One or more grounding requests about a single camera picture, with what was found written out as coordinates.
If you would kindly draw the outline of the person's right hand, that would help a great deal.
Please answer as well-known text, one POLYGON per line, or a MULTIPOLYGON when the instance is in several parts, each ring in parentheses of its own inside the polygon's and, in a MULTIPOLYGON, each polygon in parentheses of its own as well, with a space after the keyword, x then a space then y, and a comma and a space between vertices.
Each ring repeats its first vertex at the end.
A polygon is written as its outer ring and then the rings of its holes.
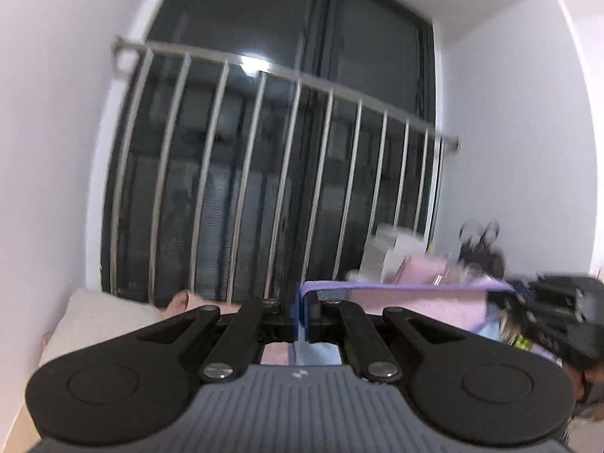
POLYGON ((590 419, 595 422, 603 420, 603 401, 593 403, 591 405, 582 404, 581 401, 586 395, 586 389, 590 391, 595 385, 602 385, 604 378, 603 364, 600 363, 596 367, 578 371, 568 363, 563 364, 563 369, 572 381, 576 405, 574 407, 574 415, 581 418, 590 419))

